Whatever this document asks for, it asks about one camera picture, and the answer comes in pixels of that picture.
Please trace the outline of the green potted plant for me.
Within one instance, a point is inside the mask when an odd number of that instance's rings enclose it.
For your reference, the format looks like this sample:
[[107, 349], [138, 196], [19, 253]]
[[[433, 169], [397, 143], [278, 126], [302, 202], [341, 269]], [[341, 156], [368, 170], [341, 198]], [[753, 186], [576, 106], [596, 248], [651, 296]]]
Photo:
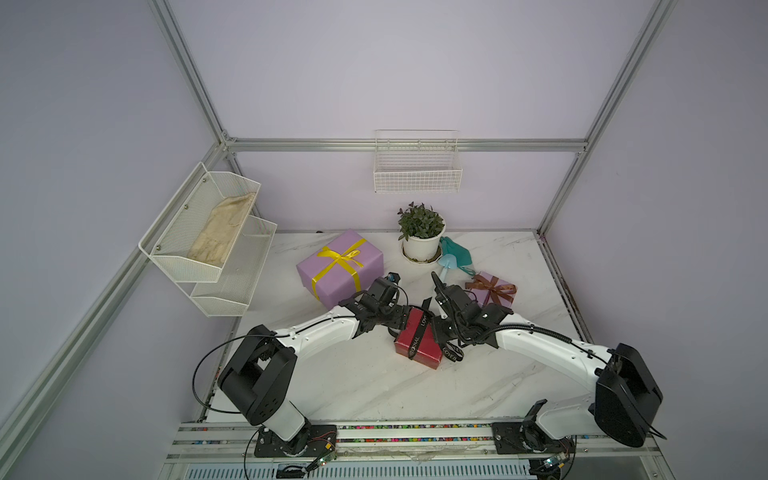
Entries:
[[399, 240], [407, 241], [411, 238], [427, 240], [440, 237], [445, 228], [443, 217], [424, 203], [411, 202], [406, 208], [400, 208], [397, 215], [400, 228]]

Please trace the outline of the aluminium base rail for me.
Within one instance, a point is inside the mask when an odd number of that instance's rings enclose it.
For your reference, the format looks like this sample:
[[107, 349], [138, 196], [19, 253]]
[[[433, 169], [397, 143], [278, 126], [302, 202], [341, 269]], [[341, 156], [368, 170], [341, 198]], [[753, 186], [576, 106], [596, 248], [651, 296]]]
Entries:
[[516, 453], [490, 420], [322, 422], [298, 456], [245, 423], [186, 423], [162, 479], [672, 479], [654, 438], [638, 449], [600, 435]]

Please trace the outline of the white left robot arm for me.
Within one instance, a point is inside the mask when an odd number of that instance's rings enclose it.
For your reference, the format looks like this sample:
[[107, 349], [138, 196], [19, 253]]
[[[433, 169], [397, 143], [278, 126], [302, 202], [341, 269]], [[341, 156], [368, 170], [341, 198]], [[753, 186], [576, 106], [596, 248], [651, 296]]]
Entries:
[[225, 413], [257, 426], [259, 438], [271, 434], [269, 442], [283, 455], [302, 455], [313, 442], [313, 425], [286, 399], [297, 364], [377, 326], [402, 332], [409, 321], [422, 320], [418, 307], [397, 303], [403, 292], [391, 278], [379, 278], [315, 319], [282, 330], [258, 325], [217, 345], [239, 343], [218, 376], [219, 390], [234, 406]]

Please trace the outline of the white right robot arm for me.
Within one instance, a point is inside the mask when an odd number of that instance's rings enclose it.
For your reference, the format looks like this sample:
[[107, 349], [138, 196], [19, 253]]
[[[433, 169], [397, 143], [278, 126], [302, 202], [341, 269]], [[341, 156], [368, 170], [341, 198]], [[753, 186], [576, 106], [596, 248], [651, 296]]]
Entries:
[[464, 289], [431, 276], [441, 315], [434, 324], [439, 346], [452, 358], [463, 346], [486, 345], [532, 359], [571, 380], [577, 395], [540, 399], [514, 428], [513, 447], [544, 453], [572, 449], [575, 438], [604, 434], [632, 448], [662, 434], [653, 420], [663, 394], [640, 352], [620, 343], [614, 348], [573, 339], [526, 320], [508, 307], [481, 305]]

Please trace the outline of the aluminium frame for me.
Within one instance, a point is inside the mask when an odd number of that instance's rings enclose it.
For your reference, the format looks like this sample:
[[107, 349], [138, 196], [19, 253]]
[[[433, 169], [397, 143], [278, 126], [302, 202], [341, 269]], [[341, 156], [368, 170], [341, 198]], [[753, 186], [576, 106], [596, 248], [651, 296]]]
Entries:
[[[449, 142], [442, 139], [393, 138], [385, 142], [388, 150], [405, 151], [412, 155], [440, 150], [454, 153], [460, 151], [568, 151], [574, 153], [573, 163], [567, 170], [562, 184], [546, 210], [541, 224], [534, 228], [533, 232], [569, 314], [578, 332], [584, 338], [589, 338], [591, 334], [563, 278], [552, 249], [547, 243], [546, 235], [675, 6], [673, 1], [657, 1], [653, 4], [587, 136], [583, 139], [459, 139]], [[170, 3], [152, 1], [149, 7], [197, 105], [202, 109], [207, 125], [216, 137], [203, 158], [205, 167], [214, 167], [218, 162], [226, 161], [230, 168], [238, 171], [240, 167], [234, 157], [237, 152], [367, 152], [377, 150], [378, 145], [373, 139], [246, 139], [227, 137], [226, 131], [214, 111], [210, 96], [203, 85], [202, 77], [193, 61]], [[131, 252], [75, 330], [10, 414], [1, 428], [1, 475], [3, 477], [7, 477], [13, 471], [15, 464], [26, 453], [42, 426], [51, 416], [53, 409], [59, 403], [73, 377], [111, 327], [119, 309], [138, 284], [149, 262], [150, 258], [142, 247], [136, 247]]]

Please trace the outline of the white mesh two-tier shelf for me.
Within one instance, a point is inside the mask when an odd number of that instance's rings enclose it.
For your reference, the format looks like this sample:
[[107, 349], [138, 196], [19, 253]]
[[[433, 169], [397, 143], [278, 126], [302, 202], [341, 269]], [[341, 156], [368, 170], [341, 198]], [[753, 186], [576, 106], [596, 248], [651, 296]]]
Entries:
[[208, 317], [251, 304], [277, 225], [255, 214], [260, 184], [202, 163], [138, 248]]

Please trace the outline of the red gift box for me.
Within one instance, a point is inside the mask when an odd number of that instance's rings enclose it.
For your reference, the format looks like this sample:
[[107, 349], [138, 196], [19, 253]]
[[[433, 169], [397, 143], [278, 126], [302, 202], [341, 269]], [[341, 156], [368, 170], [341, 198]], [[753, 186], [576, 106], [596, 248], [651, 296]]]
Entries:
[[436, 370], [443, 352], [433, 332], [433, 315], [422, 308], [410, 310], [406, 328], [395, 337], [395, 351], [411, 361]]

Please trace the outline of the white plant pot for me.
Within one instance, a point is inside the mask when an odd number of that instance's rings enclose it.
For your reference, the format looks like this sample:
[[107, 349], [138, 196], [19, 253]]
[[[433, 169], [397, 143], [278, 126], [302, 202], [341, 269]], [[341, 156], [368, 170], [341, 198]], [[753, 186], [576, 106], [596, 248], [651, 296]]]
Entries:
[[437, 225], [415, 225], [401, 232], [401, 246], [404, 255], [414, 262], [427, 263], [436, 255], [439, 242], [446, 231], [444, 223]]

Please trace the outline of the beige cloth in shelf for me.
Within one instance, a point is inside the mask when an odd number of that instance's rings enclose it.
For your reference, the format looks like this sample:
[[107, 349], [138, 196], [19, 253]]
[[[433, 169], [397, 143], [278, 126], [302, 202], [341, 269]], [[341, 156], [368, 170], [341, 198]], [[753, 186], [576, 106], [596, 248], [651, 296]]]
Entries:
[[256, 193], [227, 197], [216, 205], [206, 224], [193, 242], [187, 257], [203, 264], [222, 268], [249, 215]]

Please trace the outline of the teal cloth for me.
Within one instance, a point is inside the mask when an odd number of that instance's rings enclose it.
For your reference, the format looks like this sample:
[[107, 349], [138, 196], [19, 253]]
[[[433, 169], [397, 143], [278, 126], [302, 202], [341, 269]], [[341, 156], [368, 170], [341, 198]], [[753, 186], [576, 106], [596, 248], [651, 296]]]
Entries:
[[442, 255], [453, 254], [456, 256], [458, 268], [455, 270], [460, 270], [469, 276], [474, 276], [476, 274], [472, 257], [468, 249], [459, 245], [458, 243], [456, 243], [455, 241], [453, 241], [451, 238], [447, 236], [443, 236], [440, 238], [439, 246], [440, 246]]

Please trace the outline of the black lettered ribbon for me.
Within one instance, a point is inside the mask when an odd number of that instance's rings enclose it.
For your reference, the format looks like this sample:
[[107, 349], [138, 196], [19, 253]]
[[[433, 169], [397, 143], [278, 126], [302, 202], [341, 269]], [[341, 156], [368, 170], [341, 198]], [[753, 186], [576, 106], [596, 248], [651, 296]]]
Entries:
[[438, 338], [435, 315], [430, 311], [431, 299], [425, 299], [418, 307], [413, 307], [409, 313], [406, 329], [402, 332], [403, 340], [400, 353], [409, 360], [416, 361], [436, 369], [443, 359], [451, 362], [461, 362], [463, 351], [449, 341]]

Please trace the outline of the yellow satin ribbon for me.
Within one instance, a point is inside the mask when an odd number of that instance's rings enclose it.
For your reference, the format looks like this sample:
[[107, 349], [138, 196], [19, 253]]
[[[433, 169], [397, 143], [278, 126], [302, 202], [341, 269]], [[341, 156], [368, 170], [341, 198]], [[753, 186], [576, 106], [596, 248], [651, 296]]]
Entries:
[[359, 248], [367, 242], [366, 239], [361, 238], [360, 240], [353, 243], [350, 247], [348, 247], [345, 251], [342, 253], [339, 253], [333, 249], [331, 249], [328, 246], [324, 246], [317, 254], [317, 257], [321, 258], [328, 258], [330, 260], [329, 264], [326, 265], [322, 270], [320, 270], [315, 276], [311, 279], [311, 287], [312, 287], [312, 293], [315, 296], [316, 299], [320, 299], [318, 294], [317, 285], [318, 283], [335, 267], [339, 266], [341, 269], [346, 271], [350, 277], [353, 279], [353, 283], [355, 286], [355, 292], [359, 291], [361, 289], [361, 281], [359, 277], [359, 270], [364, 267], [364, 264], [361, 263], [356, 259], [356, 257], [360, 254]]

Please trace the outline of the large purple gift box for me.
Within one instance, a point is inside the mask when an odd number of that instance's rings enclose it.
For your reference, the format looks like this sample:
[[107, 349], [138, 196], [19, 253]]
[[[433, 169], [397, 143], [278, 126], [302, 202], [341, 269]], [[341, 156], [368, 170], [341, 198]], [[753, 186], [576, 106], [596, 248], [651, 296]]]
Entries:
[[[331, 249], [342, 253], [361, 238], [364, 237], [356, 231], [347, 230], [324, 246], [328, 246]], [[316, 256], [324, 246], [299, 262], [296, 266], [302, 284], [314, 298], [311, 279], [330, 262], [328, 258]], [[364, 267], [359, 270], [361, 281], [361, 289], [359, 291], [361, 291], [369, 288], [377, 278], [384, 275], [384, 254], [369, 240], [359, 248], [359, 251], [360, 254], [356, 259], [364, 264]], [[318, 283], [317, 289], [320, 299], [315, 299], [328, 310], [333, 309], [340, 301], [347, 299], [356, 293], [353, 279], [339, 266], [335, 266]]]

